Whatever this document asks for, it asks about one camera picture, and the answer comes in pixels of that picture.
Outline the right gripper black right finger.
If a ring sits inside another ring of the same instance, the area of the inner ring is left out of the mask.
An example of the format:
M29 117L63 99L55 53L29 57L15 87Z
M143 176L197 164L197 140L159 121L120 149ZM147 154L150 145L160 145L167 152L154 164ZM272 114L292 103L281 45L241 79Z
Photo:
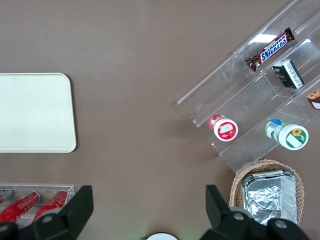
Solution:
M205 207L211 228L202 240L308 240L295 223L273 218L262 225L244 211L231 210L217 186L205 188Z

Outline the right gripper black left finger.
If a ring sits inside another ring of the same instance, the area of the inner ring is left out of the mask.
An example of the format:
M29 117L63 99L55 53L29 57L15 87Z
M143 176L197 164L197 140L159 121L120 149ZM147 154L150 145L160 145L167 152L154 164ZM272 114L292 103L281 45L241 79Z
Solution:
M83 185L60 210L49 210L37 221L18 228L15 222L0 224L2 240L76 240L94 211L93 189Z

